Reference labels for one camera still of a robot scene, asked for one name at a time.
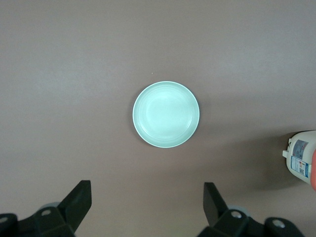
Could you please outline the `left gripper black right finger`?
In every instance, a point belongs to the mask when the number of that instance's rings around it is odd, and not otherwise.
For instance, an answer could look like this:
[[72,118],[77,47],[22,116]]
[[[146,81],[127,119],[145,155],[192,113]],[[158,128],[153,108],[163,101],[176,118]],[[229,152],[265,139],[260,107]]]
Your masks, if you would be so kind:
[[203,186],[203,209],[208,221],[199,237],[264,237],[264,225],[247,216],[243,211],[229,209],[215,184]]

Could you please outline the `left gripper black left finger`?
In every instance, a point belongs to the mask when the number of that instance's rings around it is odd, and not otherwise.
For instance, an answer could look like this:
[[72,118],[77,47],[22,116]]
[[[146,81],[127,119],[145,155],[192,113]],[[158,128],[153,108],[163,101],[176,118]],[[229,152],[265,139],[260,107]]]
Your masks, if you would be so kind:
[[74,237],[92,206],[91,181],[80,181],[56,206],[18,222],[19,237]]

